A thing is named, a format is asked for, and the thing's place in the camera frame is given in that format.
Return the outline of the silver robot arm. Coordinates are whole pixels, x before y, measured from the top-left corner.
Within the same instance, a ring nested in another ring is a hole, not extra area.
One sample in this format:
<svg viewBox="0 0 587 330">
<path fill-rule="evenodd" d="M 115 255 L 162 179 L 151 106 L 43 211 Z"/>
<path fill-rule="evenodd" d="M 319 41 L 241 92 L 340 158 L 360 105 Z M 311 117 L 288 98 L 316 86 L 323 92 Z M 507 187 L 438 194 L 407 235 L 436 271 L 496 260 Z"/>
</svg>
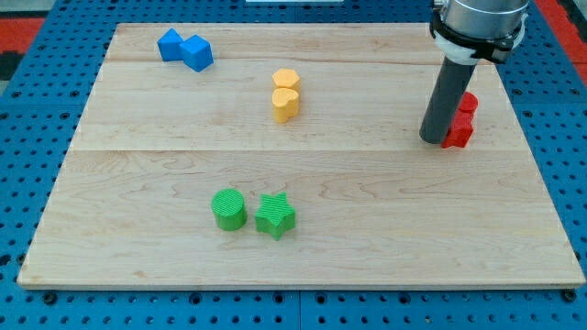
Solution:
<svg viewBox="0 0 587 330">
<path fill-rule="evenodd" d="M 522 42 L 529 0 L 432 0 L 430 32 L 450 61 L 502 64 Z"/>
</svg>

